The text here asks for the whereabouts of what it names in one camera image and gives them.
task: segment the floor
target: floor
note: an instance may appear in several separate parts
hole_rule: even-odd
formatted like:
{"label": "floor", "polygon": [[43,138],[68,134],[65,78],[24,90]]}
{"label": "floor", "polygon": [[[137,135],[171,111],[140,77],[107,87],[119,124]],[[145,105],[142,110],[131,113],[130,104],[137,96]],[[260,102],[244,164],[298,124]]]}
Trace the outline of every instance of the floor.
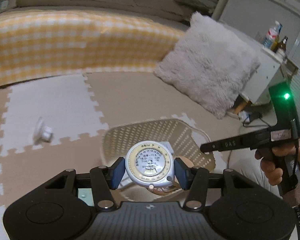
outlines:
{"label": "floor", "polygon": [[[39,117],[54,137],[34,146]],[[85,173],[103,163],[102,140],[109,128],[171,117],[205,131],[211,140],[251,130],[229,116],[216,119],[151,73],[58,76],[0,90],[0,240],[8,239],[1,218],[13,201],[65,169]],[[275,123],[271,112],[264,119]],[[228,157],[229,152],[216,157],[220,170]],[[210,191],[207,203],[219,194]]]}

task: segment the dial gauge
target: dial gauge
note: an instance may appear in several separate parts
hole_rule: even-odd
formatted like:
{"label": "dial gauge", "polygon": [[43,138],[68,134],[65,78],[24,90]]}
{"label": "dial gauge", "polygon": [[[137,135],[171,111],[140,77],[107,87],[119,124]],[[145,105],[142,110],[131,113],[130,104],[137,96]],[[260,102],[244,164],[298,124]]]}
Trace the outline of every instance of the dial gauge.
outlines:
{"label": "dial gauge", "polygon": [[155,184],[163,187],[172,184],[171,179],[167,180],[168,176],[174,177],[172,155],[161,143],[137,143],[129,150],[125,165],[131,180],[141,186]]}

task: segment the plastic bottle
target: plastic bottle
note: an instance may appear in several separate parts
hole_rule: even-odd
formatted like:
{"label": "plastic bottle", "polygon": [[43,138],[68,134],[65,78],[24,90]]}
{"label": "plastic bottle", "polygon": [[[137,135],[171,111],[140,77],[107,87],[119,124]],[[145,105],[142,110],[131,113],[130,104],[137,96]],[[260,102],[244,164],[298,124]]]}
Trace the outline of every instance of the plastic bottle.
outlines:
{"label": "plastic bottle", "polygon": [[278,50],[279,35],[280,35],[281,29],[282,29],[282,24],[280,24],[280,26],[279,26],[279,34],[278,34],[278,36],[275,38],[275,40],[274,40],[274,42],[272,43],[271,48],[270,48],[274,53],[276,53],[277,50]]}
{"label": "plastic bottle", "polygon": [[275,41],[276,37],[279,35],[281,28],[282,28],[282,25],[278,21],[275,21],[275,26],[271,27],[269,29],[262,45],[264,45],[266,48],[270,49],[272,43]]}

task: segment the finger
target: finger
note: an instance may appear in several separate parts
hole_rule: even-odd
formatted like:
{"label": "finger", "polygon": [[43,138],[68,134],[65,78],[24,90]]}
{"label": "finger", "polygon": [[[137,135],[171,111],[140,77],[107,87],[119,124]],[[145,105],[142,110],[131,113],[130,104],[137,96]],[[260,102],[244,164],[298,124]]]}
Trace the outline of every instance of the finger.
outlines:
{"label": "finger", "polygon": [[281,178],[283,174],[283,170],[280,168],[276,168],[274,171],[272,172],[265,172],[265,176],[269,179],[269,180],[276,180],[278,178]]}
{"label": "finger", "polygon": [[266,161],[264,159],[261,160],[260,163],[260,168],[264,171],[264,172],[272,172],[275,169],[275,165],[273,162],[270,161]]}
{"label": "finger", "polygon": [[256,153],[254,154],[254,157],[255,157],[257,160],[260,160],[260,159],[262,158],[261,153],[260,153],[258,150],[256,150]]}
{"label": "finger", "polygon": [[270,185],[272,185],[272,186],[276,186],[276,185],[280,184],[281,181],[282,181],[282,177],[280,177],[280,178],[278,178],[278,179],[274,179],[274,180],[269,179],[269,183],[270,183]]}
{"label": "finger", "polygon": [[285,143],[283,145],[273,147],[272,152],[274,153],[274,155],[282,157],[288,154],[295,153],[294,148],[294,143]]}

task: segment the green led light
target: green led light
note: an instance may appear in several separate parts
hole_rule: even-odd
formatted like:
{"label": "green led light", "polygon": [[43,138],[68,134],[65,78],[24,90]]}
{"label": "green led light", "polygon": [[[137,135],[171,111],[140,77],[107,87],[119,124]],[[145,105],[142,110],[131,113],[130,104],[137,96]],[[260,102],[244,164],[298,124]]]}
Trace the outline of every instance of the green led light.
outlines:
{"label": "green led light", "polygon": [[283,97],[285,100],[287,100],[290,97],[290,94],[286,93]]}

